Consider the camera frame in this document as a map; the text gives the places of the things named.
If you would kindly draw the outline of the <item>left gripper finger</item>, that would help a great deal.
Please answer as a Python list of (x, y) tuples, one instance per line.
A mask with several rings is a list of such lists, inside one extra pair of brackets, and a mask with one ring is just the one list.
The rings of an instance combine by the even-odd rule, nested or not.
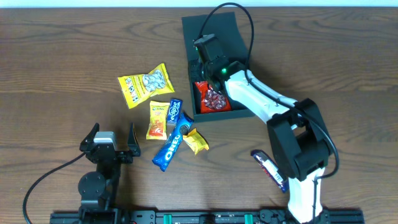
[(100, 130), (100, 125), (95, 123), (91, 131), (86, 135), (86, 137), (82, 140), (82, 144), (91, 144), (94, 142), (94, 138), (96, 133)]
[(139, 149), (139, 145), (138, 145), (137, 139), (136, 139), (136, 132), (135, 132), (134, 123), (131, 123), (130, 127), (129, 127), (129, 135), (128, 135), (128, 138), (127, 138), (127, 146), (129, 147), (130, 150), (138, 150)]

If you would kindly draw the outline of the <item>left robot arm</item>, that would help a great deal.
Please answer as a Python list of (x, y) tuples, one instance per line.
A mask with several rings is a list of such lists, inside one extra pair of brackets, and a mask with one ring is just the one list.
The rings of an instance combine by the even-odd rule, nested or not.
[(96, 165), (96, 170), (86, 173), (78, 183), (81, 195), (78, 223), (129, 223), (128, 211), (116, 208), (114, 202), (121, 176), (121, 166), (132, 164), (141, 155), (135, 126), (130, 124), (128, 149), (117, 150), (116, 135), (112, 131), (100, 131), (96, 123), (80, 143), (80, 151)]

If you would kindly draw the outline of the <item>yellow Hacks candy bag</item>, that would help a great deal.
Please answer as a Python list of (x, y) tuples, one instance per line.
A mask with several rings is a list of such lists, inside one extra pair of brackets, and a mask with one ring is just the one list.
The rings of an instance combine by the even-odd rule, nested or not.
[(161, 63), (145, 74), (118, 77), (127, 107), (132, 109), (156, 95), (174, 93), (165, 63)]

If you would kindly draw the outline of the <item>red Hacks candy bag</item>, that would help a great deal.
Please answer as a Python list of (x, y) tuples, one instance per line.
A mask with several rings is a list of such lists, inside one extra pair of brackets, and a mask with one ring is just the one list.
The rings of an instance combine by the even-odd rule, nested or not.
[(200, 113), (216, 113), (232, 110), (228, 98), (214, 91), (207, 81), (195, 82), (195, 86), (200, 92)]

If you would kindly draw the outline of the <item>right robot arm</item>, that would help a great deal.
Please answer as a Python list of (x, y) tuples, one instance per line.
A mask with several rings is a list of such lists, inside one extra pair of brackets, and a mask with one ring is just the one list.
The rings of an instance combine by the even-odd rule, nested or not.
[(202, 76), (212, 88), (244, 105), (267, 125), (273, 156), (261, 150), (251, 155), (280, 189), (290, 194), (287, 221), (320, 223), (320, 182), (336, 147), (320, 110), (310, 99), (296, 101), (259, 81), (246, 64), (231, 62), (218, 38), (201, 35), (193, 42)]

